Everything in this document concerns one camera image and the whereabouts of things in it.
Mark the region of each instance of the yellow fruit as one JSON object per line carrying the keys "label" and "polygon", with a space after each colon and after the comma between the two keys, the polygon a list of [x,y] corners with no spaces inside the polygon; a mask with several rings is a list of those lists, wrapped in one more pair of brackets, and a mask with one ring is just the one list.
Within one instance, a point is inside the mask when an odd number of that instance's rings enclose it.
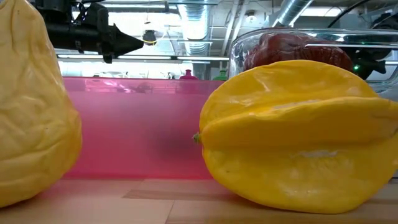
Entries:
{"label": "yellow fruit", "polygon": [[76,161],[81,121],[41,15],[0,3],[0,207],[31,198]]}
{"label": "yellow fruit", "polygon": [[356,75],[277,62],[222,84],[200,116],[203,158],[236,194],[310,213],[352,210],[398,165],[398,104]]}

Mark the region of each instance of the wooden surface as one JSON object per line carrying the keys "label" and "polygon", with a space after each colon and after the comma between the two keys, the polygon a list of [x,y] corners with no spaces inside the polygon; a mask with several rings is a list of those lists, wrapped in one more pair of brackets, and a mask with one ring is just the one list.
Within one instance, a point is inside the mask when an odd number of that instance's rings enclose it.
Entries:
{"label": "wooden surface", "polygon": [[262,207],[209,180],[61,180],[0,209],[0,224],[398,223],[398,184],[357,210],[314,215]]}

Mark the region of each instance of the clear glass container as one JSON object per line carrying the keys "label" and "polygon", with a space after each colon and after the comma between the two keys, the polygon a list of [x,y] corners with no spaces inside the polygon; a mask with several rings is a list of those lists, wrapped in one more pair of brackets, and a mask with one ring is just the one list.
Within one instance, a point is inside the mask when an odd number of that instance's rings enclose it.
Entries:
{"label": "clear glass container", "polygon": [[398,30],[259,29],[231,46],[228,77],[280,60],[307,59],[354,72],[398,100]]}

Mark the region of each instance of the pink acrylic panel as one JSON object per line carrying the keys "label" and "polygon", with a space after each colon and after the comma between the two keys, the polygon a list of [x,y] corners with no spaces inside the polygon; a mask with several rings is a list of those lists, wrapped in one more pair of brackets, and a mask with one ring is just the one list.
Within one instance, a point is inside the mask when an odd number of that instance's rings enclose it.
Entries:
{"label": "pink acrylic panel", "polygon": [[203,104],[222,82],[64,80],[83,121],[83,149],[66,177],[211,178],[192,136]]}

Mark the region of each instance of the black robotic arm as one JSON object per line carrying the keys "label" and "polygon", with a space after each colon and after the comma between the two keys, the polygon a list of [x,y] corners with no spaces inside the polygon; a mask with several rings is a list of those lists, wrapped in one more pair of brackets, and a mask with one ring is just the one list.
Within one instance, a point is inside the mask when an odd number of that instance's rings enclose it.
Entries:
{"label": "black robotic arm", "polygon": [[[84,3],[91,3],[85,8]],[[142,48],[143,41],[122,33],[115,24],[108,25],[108,10],[98,0],[35,0],[30,3],[41,13],[51,43],[55,48],[98,52],[106,63]],[[72,9],[79,9],[73,18]]]}

